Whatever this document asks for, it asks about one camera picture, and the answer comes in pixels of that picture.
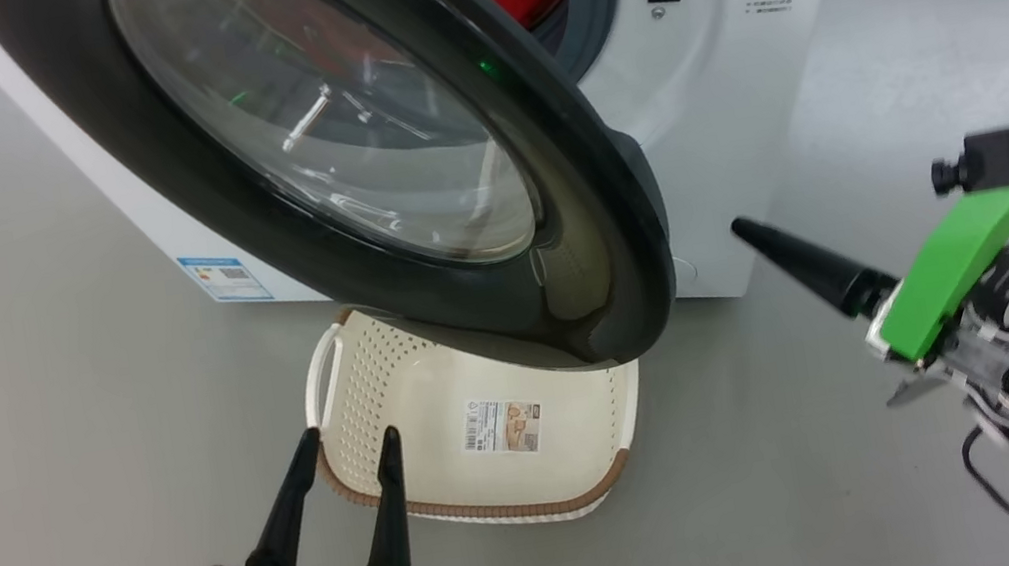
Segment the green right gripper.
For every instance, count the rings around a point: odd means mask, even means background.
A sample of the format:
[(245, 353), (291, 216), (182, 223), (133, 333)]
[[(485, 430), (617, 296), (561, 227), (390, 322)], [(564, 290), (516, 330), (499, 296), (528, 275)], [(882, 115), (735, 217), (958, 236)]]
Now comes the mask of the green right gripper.
[(866, 342), (883, 360), (909, 364), (889, 408), (944, 383), (968, 394), (999, 393), (1009, 352), (960, 323), (969, 293), (1009, 241), (1009, 186), (962, 196), (898, 279), (779, 227), (735, 218), (736, 237), (827, 302), (842, 316), (866, 318)]

